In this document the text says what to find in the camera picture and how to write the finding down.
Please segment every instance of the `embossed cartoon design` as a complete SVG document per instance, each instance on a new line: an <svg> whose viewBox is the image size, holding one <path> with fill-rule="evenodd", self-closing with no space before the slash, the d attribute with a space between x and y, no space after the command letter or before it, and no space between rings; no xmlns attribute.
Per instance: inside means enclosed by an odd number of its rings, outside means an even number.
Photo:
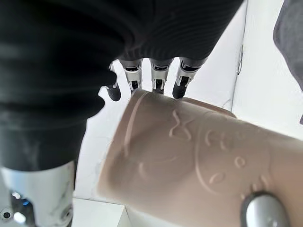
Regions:
<svg viewBox="0 0 303 227"><path fill-rule="evenodd" d="M210 193L244 198L267 189L270 155L258 127L243 124L244 134L226 118L216 112L204 116L196 139L196 174ZM252 136L259 137L258 144Z"/></svg>
<svg viewBox="0 0 303 227"><path fill-rule="evenodd" d="M148 135L138 135L136 143L128 148L130 152L126 152L129 153L126 158L136 163L139 178L152 186L182 180L184 175L194 170L193 126L190 125L194 117L176 109L166 116L168 119L145 131ZM153 135L165 140L156 143L150 139ZM144 152L132 153L131 151L141 150L137 146L144 148Z"/></svg>

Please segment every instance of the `beige cup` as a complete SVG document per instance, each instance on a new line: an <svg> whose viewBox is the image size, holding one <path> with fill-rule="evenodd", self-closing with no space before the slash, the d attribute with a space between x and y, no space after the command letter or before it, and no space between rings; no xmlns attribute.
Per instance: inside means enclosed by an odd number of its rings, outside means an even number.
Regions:
<svg viewBox="0 0 303 227"><path fill-rule="evenodd" d="M243 200L279 198L303 226L303 142L192 99L136 91L118 126L98 191L185 227L240 227Z"/></svg>

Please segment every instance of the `gray fabric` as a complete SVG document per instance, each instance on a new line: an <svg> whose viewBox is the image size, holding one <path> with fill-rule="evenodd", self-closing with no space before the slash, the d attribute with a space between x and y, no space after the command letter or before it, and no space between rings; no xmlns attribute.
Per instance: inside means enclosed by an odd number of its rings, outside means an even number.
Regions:
<svg viewBox="0 0 303 227"><path fill-rule="evenodd" d="M274 30L274 41L303 90L303 0L285 0Z"/></svg>

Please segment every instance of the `robotic hand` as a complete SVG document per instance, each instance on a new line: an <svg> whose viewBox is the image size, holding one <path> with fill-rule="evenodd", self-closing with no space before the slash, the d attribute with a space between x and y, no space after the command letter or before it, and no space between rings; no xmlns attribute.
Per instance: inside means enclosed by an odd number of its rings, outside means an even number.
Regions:
<svg viewBox="0 0 303 227"><path fill-rule="evenodd" d="M104 106L109 68L119 59L131 91L150 58L163 93L173 58L173 91L183 97L242 0L24 0L0 2L0 162L14 219L65 227L86 121Z"/></svg>

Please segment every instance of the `blue light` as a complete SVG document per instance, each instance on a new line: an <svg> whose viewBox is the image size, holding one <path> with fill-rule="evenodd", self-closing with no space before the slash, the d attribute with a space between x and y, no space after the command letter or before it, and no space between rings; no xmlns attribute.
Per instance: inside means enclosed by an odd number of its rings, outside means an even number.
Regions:
<svg viewBox="0 0 303 227"><path fill-rule="evenodd" d="M29 204L29 201L24 201L24 202L22 203L23 206L26 206L26 205L28 205L28 204Z"/></svg>

